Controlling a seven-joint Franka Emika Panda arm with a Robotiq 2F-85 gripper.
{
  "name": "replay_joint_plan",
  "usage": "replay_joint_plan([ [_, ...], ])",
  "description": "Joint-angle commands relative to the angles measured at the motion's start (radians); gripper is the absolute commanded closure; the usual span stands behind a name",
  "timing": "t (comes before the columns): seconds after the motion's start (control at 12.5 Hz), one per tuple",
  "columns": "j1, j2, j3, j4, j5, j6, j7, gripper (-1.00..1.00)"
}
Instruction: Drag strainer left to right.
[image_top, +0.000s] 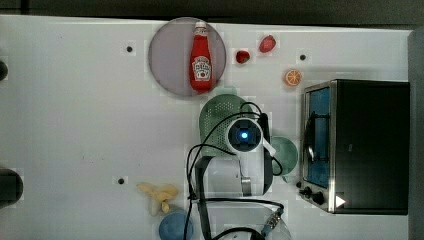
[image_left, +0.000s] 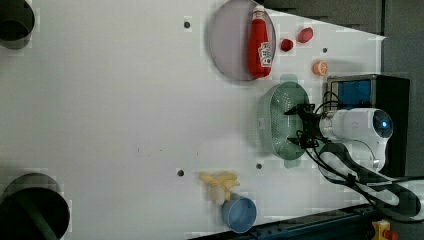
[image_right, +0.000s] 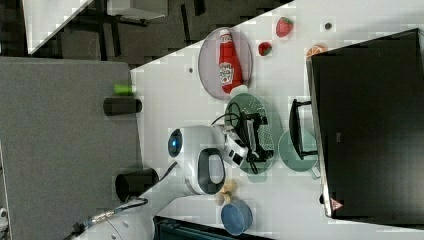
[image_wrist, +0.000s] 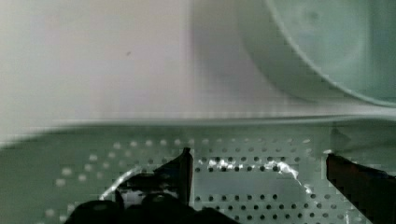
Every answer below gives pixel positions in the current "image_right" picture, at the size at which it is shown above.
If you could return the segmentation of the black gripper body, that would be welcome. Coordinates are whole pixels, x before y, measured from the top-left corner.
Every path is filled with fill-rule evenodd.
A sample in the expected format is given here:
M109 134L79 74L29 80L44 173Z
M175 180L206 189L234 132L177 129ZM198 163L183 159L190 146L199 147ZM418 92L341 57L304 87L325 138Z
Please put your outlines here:
M249 149L253 163L266 162L274 155L274 144L268 119L260 113L240 113L238 134Z

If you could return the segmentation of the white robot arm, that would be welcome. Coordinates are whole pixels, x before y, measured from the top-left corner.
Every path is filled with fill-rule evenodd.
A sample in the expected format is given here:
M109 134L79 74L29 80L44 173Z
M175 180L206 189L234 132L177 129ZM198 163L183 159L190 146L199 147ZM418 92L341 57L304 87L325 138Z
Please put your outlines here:
M173 163L162 179L136 199L76 224L66 240L153 240L154 217L178 198L218 193L226 164L265 172L274 157L267 117L240 112L222 118L222 124L175 129L167 143Z

